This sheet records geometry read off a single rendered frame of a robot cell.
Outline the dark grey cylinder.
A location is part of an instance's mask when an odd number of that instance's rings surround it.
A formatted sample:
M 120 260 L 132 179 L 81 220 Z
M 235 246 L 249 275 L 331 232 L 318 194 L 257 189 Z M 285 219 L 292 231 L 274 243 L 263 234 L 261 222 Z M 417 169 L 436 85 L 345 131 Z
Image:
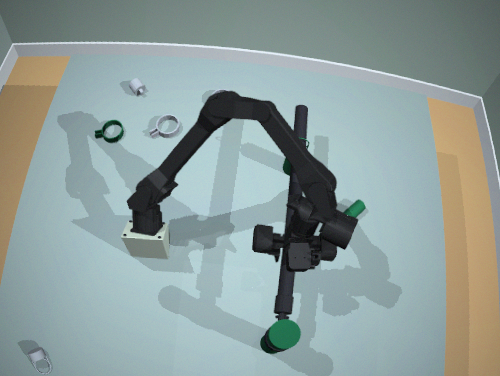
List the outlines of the dark grey cylinder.
M 295 121 L 294 121 L 294 132 L 299 138 L 307 139 L 307 116 L 308 116 L 308 107 L 305 105 L 297 105 L 295 110 Z M 303 145 L 306 147 L 306 140 L 300 139 Z M 288 193 L 288 201 L 294 193 L 298 193 L 302 195 L 301 186 L 298 181 L 297 174 L 291 165 L 290 172 L 290 182 L 289 182 L 289 193 Z M 285 234 L 287 232 L 287 227 L 291 223 L 291 217 L 294 215 L 294 210 L 287 207 L 286 214 L 286 225 L 285 225 Z M 278 294 L 277 295 L 288 295 L 293 296 L 293 287 L 294 287 L 294 276 L 295 272 L 290 272 L 286 269 L 286 254 L 283 253 L 281 256 L 281 265 L 280 265 L 280 275 L 279 275 L 279 285 L 278 285 Z

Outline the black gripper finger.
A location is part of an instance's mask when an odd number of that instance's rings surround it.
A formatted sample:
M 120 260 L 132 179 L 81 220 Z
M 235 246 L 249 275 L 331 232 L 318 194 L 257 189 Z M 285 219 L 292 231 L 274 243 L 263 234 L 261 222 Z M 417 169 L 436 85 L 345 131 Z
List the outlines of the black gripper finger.
M 279 233 L 279 234 L 273 233 L 273 235 L 279 235 L 279 236 L 281 236 L 281 233 Z M 280 257 L 280 249 L 279 249 L 279 252 L 278 252 L 278 253 L 277 253 L 277 252 L 270 252 L 270 253 L 268 253 L 268 254 L 269 254 L 269 255 L 272 255 L 272 256 L 275 256 L 275 257 L 274 257 L 275 262 L 278 262 L 278 259 L 279 259 L 279 257 Z

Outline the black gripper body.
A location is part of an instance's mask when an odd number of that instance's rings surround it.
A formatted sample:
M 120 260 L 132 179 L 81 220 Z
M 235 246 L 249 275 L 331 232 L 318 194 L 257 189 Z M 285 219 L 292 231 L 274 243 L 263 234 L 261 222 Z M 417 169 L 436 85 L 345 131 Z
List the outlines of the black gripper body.
M 314 233 L 311 235 L 301 235 L 297 233 L 293 228 L 291 228 L 291 223 L 287 227 L 286 234 L 283 233 L 283 236 L 273 235 L 273 227 L 266 225 L 257 224 L 254 228 L 253 232 L 253 244 L 252 250 L 258 253 L 270 253 L 270 252 L 279 252 L 279 249 L 282 248 L 283 243 L 288 238 L 293 238 L 295 241 L 304 243 L 311 242 L 311 248 L 314 248 L 316 252 L 321 252 L 320 260 L 330 261 L 332 262 L 337 255 L 337 247 L 326 240 L 322 239 L 319 236 L 314 236 Z

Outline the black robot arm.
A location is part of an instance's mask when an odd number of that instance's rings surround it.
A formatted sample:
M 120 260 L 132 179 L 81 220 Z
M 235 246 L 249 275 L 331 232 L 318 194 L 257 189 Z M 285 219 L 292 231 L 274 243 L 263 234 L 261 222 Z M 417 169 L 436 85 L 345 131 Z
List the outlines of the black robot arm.
M 305 197 L 294 193 L 286 205 L 295 211 L 291 228 L 301 235 L 311 235 L 320 222 L 320 237 L 345 250 L 358 219 L 336 209 L 335 175 L 309 153 L 274 103 L 241 97 L 236 91 L 211 95 L 192 129 L 160 167 L 137 183 L 136 192 L 127 199 L 133 217 L 130 232 L 155 236 L 163 228 L 158 203 L 162 203 L 178 186 L 175 181 L 178 171 L 217 129 L 232 118 L 259 121 L 293 166 Z M 314 270 L 321 259 L 321 253 L 311 248 L 311 242 L 301 243 L 288 238 L 282 250 L 286 254 L 286 269 L 290 272 Z

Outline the black open-ended tube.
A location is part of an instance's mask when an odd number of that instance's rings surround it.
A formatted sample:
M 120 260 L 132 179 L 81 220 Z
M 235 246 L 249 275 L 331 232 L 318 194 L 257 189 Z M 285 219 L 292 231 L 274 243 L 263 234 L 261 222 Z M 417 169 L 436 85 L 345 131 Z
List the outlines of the black open-ended tube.
M 294 303 L 294 297 L 293 296 L 277 295 L 276 299 L 275 299 L 275 309 L 274 309 L 274 312 L 275 312 L 275 314 L 278 314 L 278 315 L 276 315 L 275 318 L 278 318 L 278 321 L 282 320 L 282 319 L 287 319 L 288 320 L 289 316 L 287 316 L 287 315 L 291 315 L 293 303 Z M 285 351 L 286 349 L 276 350 L 276 349 L 274 349 L 273 347 L 271 347 L 268 344 L 268 342 L 267 342 L 267 335 L 268 335 L 269 329 L 266 331 L 265 336 L 264 336 L 267 348 L 269 348 L 272 351 L 274 350 L 276 352 L 283 352 L 283 351 Z

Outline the short white hollow cylinder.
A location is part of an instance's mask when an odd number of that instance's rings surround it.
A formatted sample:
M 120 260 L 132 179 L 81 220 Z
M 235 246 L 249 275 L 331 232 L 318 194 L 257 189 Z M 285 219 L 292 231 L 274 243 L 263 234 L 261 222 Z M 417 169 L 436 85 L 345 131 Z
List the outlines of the short white hollow cylinder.
M 145 91 L 145 85 L 141 82 L 139 78 L 132 79 L 129 84 L 129 87 L 134 92 L 135 96 L 140 94 L 141 96 L 144 95 L 143 92 Z

